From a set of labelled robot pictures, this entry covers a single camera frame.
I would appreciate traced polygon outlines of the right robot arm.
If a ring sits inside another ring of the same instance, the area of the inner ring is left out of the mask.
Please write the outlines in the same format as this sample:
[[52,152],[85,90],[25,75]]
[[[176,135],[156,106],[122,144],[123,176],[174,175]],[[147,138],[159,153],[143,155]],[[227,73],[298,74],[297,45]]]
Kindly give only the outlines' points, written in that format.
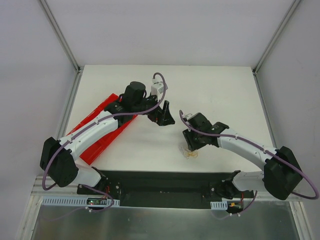
[[231,200],[245,191],[267,191],[278,200],[286,200],[303,177],[300,165],[288,147],[265,147],[246,139],[222,122],[211,122],[200,112],[190,117],[179,114],[187,129],[182,132],[187,148],[193,152],[205,146],[222,148],[241,156],[259,171],[236,170],[215,186],[215,193]]

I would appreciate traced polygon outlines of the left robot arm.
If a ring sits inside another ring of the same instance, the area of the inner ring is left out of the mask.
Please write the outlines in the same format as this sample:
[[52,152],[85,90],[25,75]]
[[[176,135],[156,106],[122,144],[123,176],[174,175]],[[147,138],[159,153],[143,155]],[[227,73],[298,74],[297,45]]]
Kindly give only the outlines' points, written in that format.
[[132,81],[114,101],[97,116],[71,134],[60,139],[49,137],[43,144],[40,168],[44,177],[50,177],[61,188],[71,183],[88,185],[99,195],[106,183],[97,169],[76,163],[80,155],[104,136],[114,133],[137,115],[145,115],[158,126],[175,124],[169,102],[165,100],[167,84],[154,80],[149,95],[146,86]]

